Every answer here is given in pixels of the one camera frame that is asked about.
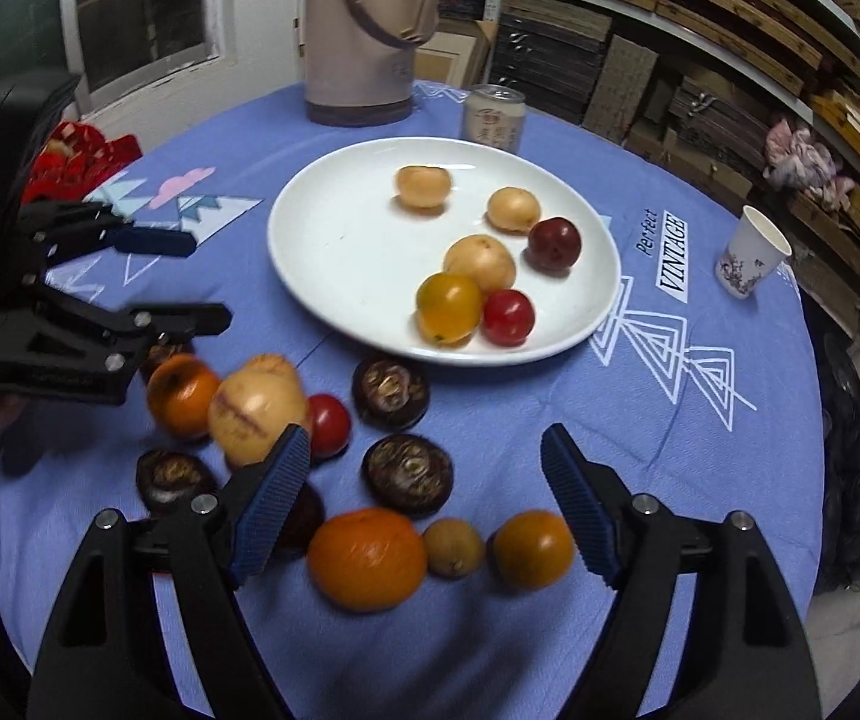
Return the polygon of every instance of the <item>cherry tomato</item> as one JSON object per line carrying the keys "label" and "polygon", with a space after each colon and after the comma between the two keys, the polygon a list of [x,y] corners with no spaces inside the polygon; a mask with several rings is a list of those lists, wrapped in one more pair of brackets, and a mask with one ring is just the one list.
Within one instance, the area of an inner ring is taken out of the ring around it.
{"label": "cherry tomato", "polygon": [[519,346],[537,323],[529,298],[518,290],[496,290],[484,304],[484,336],[497,346]]}
{"label": "cherry tomato", "polygon": [[311,395],[308,401],[313,420],[310,455],[314,460],[327,460],[340,454],[350,442],[350,430],[353,426],[350,413],[340,400],[332,395]]}
{"label": "cherry tomato", "polygon": [[416,324],[432,343],[463,341],[476,330],[484,295],[469,276],[435,274],[416,292]]}

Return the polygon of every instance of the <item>red cloth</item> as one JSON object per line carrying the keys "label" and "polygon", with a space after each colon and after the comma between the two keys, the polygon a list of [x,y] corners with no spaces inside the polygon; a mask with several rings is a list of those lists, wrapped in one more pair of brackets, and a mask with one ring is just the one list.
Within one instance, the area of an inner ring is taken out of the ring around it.
{"label": "red cloth", "polygon": [[107,141],[92,124],[62,122],[33,163],[23,189],[23,203],[40,197],[81,200],[142,156],[132,135]]}

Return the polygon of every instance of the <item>beverage can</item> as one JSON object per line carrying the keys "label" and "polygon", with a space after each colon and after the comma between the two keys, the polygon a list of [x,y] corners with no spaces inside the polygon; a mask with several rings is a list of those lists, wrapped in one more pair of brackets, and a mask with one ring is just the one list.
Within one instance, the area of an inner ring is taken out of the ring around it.
{"label": "beverage can", "polygon": [[460,138],[515,154],[526,118],[527,98],[522,92],[495,83],[480,84],[463,100]]}

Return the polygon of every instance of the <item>yellow tomato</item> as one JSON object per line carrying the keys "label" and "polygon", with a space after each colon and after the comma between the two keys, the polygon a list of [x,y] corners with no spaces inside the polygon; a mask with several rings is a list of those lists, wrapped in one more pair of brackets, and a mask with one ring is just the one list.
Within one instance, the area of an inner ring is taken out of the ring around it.
{"label": "yellow tomato", "polygon": [[484,295],[469,276],[435,274],[416,291],[416,324],[432,343],[459,343],[480,324]]}

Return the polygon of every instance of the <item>pink cloud print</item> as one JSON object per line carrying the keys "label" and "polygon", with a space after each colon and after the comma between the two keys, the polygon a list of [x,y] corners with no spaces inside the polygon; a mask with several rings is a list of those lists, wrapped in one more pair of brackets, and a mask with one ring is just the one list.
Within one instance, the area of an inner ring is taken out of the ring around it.
{"label": "pink cloud print", "polygon": [[208,175],[212,175],[215,167],[194,167],[186,175],[177,175],[168,178],[160,184],[160,191],[149,201],[150,208],[159,208],[161,205],[172,200],[177,194],[182,194],[190,189],[193,184],[202,181]]}

